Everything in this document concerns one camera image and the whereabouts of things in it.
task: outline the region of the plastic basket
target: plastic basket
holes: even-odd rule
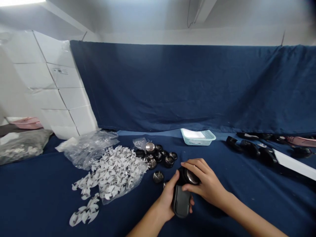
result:
[[[38,118],[28,117],[17,121],[10,122],[21,129],[39,129],[43,127]]]
[[[215,135],[210,131],[201,131],[205,138],[189,138],[183,134],[183,130],[181,129],[181,133],[184,139],[184,142],[187,145],[210,145],[212,141],[216,139]]]
[[[316,140],[302,137],[286,137],[288,142],[294,145],[316,147]]]

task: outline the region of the navy blue fabric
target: navy blue fabric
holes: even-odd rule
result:
[[[316,132],[316,47],[70,45],[100,128]]]
[[[120,136],[119,145],[130,147],[140,136]],[[289,236],[316,235],[316,183],[308,178],[284,176],[256,160],[228,149],[223,141],[210,146],[187,146],[179,137],[148,136],[175,151],[179,158],[171,169],[158,164],[147,171],[141,184],[110,204],[100,205],[90,224],[69,226],[69,218],[79,207],[80,191],[71,184],[88,172],[75,168],[62,153],[50,153],[14,164],[0,166],[1,236],[125,236],[159,197],[163,187],[152,181],[161,170],[170,179],[180,162],[201,157],[217,174],[227,190]],[[316,166],[316,157],[303,159]],[[194,195],[193,214],[172,218],[159,236],[249,236],[232,218]]]

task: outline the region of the blue backdrop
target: blue backdrop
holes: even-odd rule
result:
[[[316,47],[70,45],[100,128],[316,132]]]

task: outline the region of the white paper sheet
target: white paper sheet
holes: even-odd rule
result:
[[[316,170],[312,167],[303,164],[302,162],[293,159],[292,157],[285,155],[275,149],[273,149],[274,154],[276,155],[276,159],[280,165],[285,166],[291,170],[296,171],[306,177],[309,177],[316,181]]]
[[[185,128],[182,129],[182,132],[187,138],[205,138],[202,132],[194,132]]]

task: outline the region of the white basket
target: white basket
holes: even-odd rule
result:
[[[181,133],[184,139],[184,142],[187,145],[210,145],[212,141],[216,139],[215,135],[210,130],[201,131],[205,138],[189,138],[183,134],[183,128]]]

